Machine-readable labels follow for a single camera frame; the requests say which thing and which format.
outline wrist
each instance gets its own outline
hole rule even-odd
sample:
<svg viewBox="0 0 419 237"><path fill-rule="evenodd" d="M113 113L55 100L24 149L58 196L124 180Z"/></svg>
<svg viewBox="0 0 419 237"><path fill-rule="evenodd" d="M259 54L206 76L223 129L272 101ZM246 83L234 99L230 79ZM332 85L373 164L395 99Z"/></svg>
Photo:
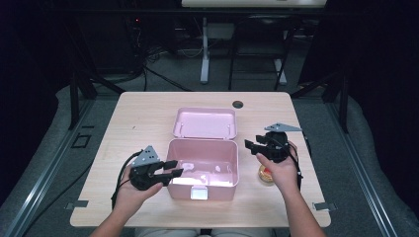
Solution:
<svg viewBox="0 0 419 237"><path fill-rule="evenodd" d="M117 224L125 225L126 222L130 219L130 216L127 216L123 211L119 211L118 209L114 209L110 216L112 221L115 221Z"/></svg>
<svg viewBox="0 0 419 237"><path fill-rule="evenodd" d="M282 185L282 186L279 186L278 189L280 190L284 198L293 198L295 196L301 195L301 192L299 191L298 186L294 184Z"/></svg>

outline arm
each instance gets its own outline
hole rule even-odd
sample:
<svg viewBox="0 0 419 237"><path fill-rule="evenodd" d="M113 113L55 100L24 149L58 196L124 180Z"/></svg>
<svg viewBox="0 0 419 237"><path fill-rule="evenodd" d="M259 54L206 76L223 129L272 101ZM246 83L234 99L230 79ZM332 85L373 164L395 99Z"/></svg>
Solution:
<svg viewBox="0 0 419 237"><path fill-rule="evenodd" d="M129 171L130 166L126 166L114 209L90 236L119 236L126 222L139 210L142 204L163 187L163 184L159 183L146 191L139 191L129 181Z"/></svg>
<svg viewBox="0 0 419 237"><path fill-rule="evenodd" d="M291 153L297 159L295 150L291 149ZM260 153L256 154L256 157L271 171L274 183L284 197L291 235L293 237L325 236L298 189L296 168L292 158L288 157L285 161L276 164Z"/></svg>

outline table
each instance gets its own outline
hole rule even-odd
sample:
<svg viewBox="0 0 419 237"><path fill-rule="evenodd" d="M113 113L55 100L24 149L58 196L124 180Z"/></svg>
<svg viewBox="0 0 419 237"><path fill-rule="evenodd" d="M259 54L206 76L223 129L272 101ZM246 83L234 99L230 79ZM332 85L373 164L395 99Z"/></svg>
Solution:
<svg viewBox="0 0 419 237"><path fill-rule="evenodd" d="M234 101L243 108L232 107ZM284 200L275 186L267 186L257 176L259 162L244 147L244 139L255 141L265 134L264 127L281 122L299 127L291 98L286 93L260 92L126 92L115 108L79 200L86 207L75 207L73 226L98 226L111 212L111 195L124 161L134 152L152 145L162 160L174 138L173 125L179 108L234 109L237 119L239 183L234 199L172 199L163 188L148 199L126 224L127 227L288 227ZM301 193L307 204L324 202L302 132L288 132L298 147L304 176ZM321 226L330 224L327 211L312 212Z"/></svg>
<svg viewBox="0 0 419 237"><path fill-rule="evenodd" d="M321 9L327 0L182 0L185 8L286 8L286 9ZM276 70L281 68L281 61L275 60ZM201 83L207 84L210 71L210 53L208 49L208 22L203 20L203 66ZM285 73L280 78L281 85L287 85Z"/></svg>

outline black curtain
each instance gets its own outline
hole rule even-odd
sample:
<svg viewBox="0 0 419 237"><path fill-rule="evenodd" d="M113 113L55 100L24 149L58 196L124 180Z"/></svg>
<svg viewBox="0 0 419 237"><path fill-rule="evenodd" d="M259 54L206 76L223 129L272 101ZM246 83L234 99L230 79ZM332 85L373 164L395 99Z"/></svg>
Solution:
<svg viewBox="0 0 419 237"><path fill-rule="evenodd" d="M370 125L380 167L419 217L419 7L407 0L328 0L325 11L364 16L320 21L299 83L350 63L349 94Z"/></svg>
<svg viewBox="0 0 419 237"><path fill-rule="evenodd" d="M3 1L0 32L2 204L51 124L70 65L37 1Z"/></svg>

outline person's left hand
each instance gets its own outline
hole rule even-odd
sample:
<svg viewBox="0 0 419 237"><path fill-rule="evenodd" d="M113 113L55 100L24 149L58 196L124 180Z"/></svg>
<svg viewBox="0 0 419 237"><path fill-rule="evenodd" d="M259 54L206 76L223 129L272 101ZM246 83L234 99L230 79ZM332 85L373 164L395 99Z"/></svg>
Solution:
<svg viewBox="0 0 419 237"><path fill-rule="evenodd" d="M148 199L157 194L163 187L162 183L158 183L150 187L146 191L140 191L134 187L129 181L129 172L131 166L126 166L124 176L121 180L121 187L118 191L117 201L113 212L121 215L126 220L130 219Z"/></svg>

